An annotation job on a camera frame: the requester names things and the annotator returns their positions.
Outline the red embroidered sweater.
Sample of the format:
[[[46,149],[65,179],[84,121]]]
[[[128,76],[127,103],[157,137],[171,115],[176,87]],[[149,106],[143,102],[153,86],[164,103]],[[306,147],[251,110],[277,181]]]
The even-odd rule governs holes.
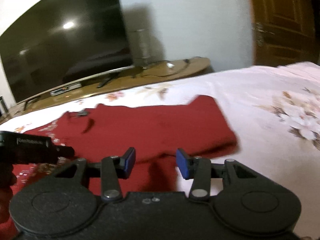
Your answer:
[[[52,123],[30,130],[56,144],[74,148],[76,156],[97,163],[104,157],[136,150],[131,176],[121,190],[167,192],[176,189],[176,150],[207,158],[233,153],[238,142],[216,101],[200,95],[187,105],[130,108],[102,104],[86,116],[66,112]]]

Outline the silver set-top box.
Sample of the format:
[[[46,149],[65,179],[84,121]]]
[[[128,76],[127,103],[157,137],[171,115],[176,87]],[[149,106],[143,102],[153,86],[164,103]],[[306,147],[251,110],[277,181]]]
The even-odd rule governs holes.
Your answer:
[[[56,90],[52,90],[50,92],[50,95],[51,96],[57,96],[57,95],[69,92],[71,90],[75,90],[75,89],[81,88],[81,87],[82,87],[81,83],[74,83],[74,84],[67,85],[65,87],[62,87],[62,88],[59,88],[59,89],[56,89]]]

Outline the floral white bedsheet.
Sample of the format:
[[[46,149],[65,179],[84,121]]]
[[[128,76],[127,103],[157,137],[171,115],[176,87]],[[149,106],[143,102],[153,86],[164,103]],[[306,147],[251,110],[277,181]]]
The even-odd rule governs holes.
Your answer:
[[[30,134],[66,112],[86,116],[99,104],[177,106],[200,95],[216,101],[238,142],[233,153],[211,159],[235,159],[295,193],[302,204],[295,233],[318,239],[319,66],[314,63],[253,66],[92,96],[13,118],[1,130]],[[174,191],[189,192],[191,181],[175,168]]]

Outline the wooden TV stand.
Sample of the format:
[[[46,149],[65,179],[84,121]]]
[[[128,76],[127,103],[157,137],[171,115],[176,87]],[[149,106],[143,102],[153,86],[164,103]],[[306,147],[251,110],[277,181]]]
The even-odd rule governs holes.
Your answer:
[[[172,63],[175,66],[168,68],[167,63]],[[9,109],[9,114],[1,117],[1,124],[17,116],[58,106],[74,100],[154,83],[195,77],[212,72],[210,59],[206,57],[192,57],[191,59],[176,61],[159,61],[149,65],[148,68],[145,69],[136,67],[119,72],[114,79],[108,81],[107,84],[101,88],[99,88],[98,85],[102,79],[97,77],[93,80],[85,81],[85,85],[81,88],[57,96],[51,96],[50,93],[45,93],[38,98],[30,100],[28,103],[19,103],[17,106]]]

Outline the small white object on stand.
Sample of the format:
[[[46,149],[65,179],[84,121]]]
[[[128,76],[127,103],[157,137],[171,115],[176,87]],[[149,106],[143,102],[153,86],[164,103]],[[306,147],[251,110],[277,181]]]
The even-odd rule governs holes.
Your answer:
[[[172,63],[167,63],[167,67],[168,68],[173,68],[175,65],[174,64],[172,64]]]

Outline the large black television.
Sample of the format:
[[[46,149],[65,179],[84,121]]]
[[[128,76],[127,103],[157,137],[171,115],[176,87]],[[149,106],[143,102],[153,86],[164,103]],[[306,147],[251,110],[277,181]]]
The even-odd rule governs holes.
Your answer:
[[[17,102],[133,64],[119,0],[40,0],[1,35]]]

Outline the brown wooden door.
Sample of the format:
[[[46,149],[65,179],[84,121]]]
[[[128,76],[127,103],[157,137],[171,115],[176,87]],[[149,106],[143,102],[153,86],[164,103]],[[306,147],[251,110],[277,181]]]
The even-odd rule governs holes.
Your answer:
[[[319,45],[312,0],[251,0],[252,24],[260,22],[264,44],[257,46],[253,33],[253,62],[262,66],[317,63]]]

